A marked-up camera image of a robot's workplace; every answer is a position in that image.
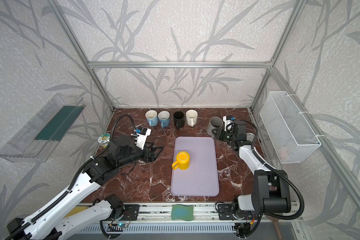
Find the grey mug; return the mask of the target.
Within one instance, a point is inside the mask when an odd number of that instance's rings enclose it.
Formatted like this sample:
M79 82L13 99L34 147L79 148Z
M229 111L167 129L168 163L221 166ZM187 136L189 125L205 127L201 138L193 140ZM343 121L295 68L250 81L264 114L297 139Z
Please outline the grey mug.
M224 125L224 122L223 120L220 118L220 117L212 117L209 121L209 124L207 126L207 134L210 136L210 137L214 137L214 134L212 133L212 130L213 129L219 129L221 128L222 126Z

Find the yellow mug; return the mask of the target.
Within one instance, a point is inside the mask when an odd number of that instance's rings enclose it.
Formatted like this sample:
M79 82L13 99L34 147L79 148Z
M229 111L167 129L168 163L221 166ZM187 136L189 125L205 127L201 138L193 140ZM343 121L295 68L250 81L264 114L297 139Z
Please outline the yellow mug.
M176 155L176 160L172 164L172 169L187 170L190 167L190 155L188 152L182 151Z

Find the blue patterned mug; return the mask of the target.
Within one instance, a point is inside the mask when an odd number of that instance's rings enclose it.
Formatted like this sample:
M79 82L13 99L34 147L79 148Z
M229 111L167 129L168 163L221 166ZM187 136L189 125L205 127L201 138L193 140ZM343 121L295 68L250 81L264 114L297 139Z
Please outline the blue patterned mug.
M158 118L163 129L170 125L170 113L168 111L161 111Z

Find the light blue mug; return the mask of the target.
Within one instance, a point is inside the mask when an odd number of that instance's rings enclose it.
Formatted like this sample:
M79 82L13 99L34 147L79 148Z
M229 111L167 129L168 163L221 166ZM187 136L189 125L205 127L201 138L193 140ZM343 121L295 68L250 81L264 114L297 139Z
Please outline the light blue mug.
M157 111L149 110L146 112L145 117L146 117L150 127L155 127L158 125L159 119L158 119Z

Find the black mug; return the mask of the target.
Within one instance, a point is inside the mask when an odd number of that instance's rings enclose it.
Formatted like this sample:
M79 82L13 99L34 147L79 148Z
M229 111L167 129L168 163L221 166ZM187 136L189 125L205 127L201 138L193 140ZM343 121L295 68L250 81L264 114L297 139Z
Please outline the black mug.
M185 114L181 111L174 113L174 125L176 129L181 129L185 126Z

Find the white upside-down mug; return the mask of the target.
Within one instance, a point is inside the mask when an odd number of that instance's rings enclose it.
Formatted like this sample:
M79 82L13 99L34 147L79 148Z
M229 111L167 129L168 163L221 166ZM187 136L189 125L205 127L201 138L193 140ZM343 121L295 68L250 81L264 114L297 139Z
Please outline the white upside-down mug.
M190 127L194 127L198 120L198 112L195 110L188 110L186 112L186 122Z

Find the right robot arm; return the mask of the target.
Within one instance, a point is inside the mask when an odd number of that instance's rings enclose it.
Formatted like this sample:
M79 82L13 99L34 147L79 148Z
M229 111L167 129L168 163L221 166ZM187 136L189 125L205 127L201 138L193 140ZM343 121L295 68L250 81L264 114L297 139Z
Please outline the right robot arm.
M285 171L275 169L259 154L255 147L257 127L234 118L228 127L213 129L212 133L217 140L228 143L254 175L253 192L237 197L233 213L240 215L243 211L251 211L280 220L299 218L305 210L303 195Z

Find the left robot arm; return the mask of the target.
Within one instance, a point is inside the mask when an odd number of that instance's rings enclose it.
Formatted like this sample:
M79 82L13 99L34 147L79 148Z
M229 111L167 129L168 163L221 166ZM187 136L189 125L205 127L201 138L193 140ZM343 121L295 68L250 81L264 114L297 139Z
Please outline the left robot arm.
M66 217L78 203L118 175L120 168L138 161L152 163L163 151L163 147L147 141L151 134L148 128L133 125L132 134L116 137L116 126L124 117L133 119L128 114L116 119L107 146L79 167L60 195L26 218L16 218L7 225L9 240L63 240L95 222L123 215L123 202L111 195L82 213Z

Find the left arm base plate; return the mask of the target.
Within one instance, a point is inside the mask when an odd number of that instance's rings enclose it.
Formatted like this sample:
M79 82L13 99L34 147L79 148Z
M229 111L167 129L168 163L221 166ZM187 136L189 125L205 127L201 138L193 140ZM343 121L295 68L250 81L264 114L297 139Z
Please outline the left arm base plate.
M139 215L140 205L138 204L127 204L124 205L123 214L120 215L117 220L118 221L136 221Z

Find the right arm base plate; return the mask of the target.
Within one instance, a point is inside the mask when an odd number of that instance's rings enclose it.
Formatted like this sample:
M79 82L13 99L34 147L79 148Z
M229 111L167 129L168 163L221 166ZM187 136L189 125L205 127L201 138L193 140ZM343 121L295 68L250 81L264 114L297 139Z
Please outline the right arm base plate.
M221 221L252 221L253 219L258 220L260 217L260 215L254 214L251 211L241 211L240 209L234 213L232 204L226 204L223 202L216 203L215 209L219 215L219 220Z

